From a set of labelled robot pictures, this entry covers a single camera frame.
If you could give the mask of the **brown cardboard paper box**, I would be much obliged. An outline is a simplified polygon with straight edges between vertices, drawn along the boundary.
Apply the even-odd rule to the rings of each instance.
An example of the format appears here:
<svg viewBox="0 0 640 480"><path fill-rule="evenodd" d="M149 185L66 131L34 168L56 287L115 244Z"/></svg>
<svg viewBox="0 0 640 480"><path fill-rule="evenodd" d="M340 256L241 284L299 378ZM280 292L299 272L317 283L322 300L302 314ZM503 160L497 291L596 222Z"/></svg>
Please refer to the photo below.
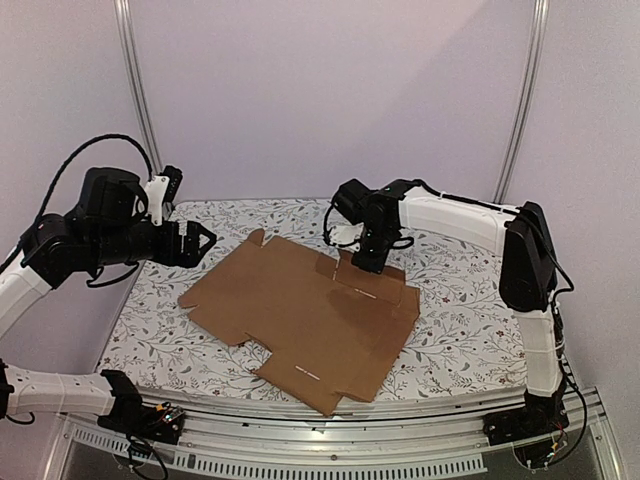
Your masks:
<svg viewBox="0 0 640 480"><path fill-rule="evenodd" d="M420 316L404 271L351 259L256 229L178 303L224 344L266 348L256 375L329 416L342 398L374 400Z"/></svg>

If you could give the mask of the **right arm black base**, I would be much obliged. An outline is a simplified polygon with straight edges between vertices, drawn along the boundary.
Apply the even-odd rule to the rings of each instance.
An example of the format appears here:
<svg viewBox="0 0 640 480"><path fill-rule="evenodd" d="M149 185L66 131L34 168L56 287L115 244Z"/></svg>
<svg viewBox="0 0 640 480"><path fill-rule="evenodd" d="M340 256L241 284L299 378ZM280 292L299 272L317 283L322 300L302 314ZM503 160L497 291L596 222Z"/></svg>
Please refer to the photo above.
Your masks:
<svg viewBox="0 0 640 480"><path fill-rule="evenodd" d="M562 400L556 392L550 397L524 392L522 407L486 414L483 433L491 446L548 434L569 426Z"/></svg>

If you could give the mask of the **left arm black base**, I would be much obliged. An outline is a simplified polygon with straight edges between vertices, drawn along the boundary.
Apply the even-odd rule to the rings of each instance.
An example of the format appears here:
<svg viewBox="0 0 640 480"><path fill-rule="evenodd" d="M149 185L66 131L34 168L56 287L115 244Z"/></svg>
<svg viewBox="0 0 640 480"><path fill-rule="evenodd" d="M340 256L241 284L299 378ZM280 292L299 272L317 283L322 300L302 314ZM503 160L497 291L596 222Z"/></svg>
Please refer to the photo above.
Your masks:
<svg viewBox="0 0 640 480"><path fill-rule="evenodd" d="M106 415L98 417L101 428L140 439L177 445L185 422L185 411L170 401L155 406L143 404L132 381L118 370L103 370L114 403Z"/></svg>

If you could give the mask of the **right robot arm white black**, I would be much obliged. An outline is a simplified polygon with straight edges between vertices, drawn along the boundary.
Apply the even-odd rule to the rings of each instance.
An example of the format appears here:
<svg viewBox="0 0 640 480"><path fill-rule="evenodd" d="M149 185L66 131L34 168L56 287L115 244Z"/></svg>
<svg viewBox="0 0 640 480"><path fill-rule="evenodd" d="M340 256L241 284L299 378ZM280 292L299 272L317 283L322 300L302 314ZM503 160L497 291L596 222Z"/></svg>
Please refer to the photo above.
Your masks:
<svg viewBox="0 0 640 480"><path fill-rule="evenodd" d="M415 240L403 230L429 231L478 245L501 261L498 291L519 324L527 367L525 405L517 427L537 436L561 410L568 384L561 367L563 321L558 297L568 276L561 267L542 208L534 202L504 206L439 192L421 179L398 179L370 189L357 179L343 183L329 208L344 226L324 224L326 245L352 251L352 264L379 274L393 250Z"/></svg>

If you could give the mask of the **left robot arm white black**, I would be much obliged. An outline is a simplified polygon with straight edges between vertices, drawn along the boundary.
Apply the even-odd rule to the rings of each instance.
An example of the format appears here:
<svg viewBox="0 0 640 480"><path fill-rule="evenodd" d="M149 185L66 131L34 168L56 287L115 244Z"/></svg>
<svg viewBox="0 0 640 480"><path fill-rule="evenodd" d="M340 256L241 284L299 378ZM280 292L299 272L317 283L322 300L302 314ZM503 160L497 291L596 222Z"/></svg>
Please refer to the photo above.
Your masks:
<svg viewBox="0 0 640 480"><path fill-rule="evenodd" d="M147 183L118 168L94 167L84 177L78 203L66 214L43 214L20 237L16 253L1 269L1 331L76 273L102 288L105 267L134 273L144 261L197 267L217 237L198 222L184 227L164 218L182 180L174 167ZM128 434L148 426L148 412L126 374L69 375L1 366L1 415L36 412L110 416Z"/></svg>

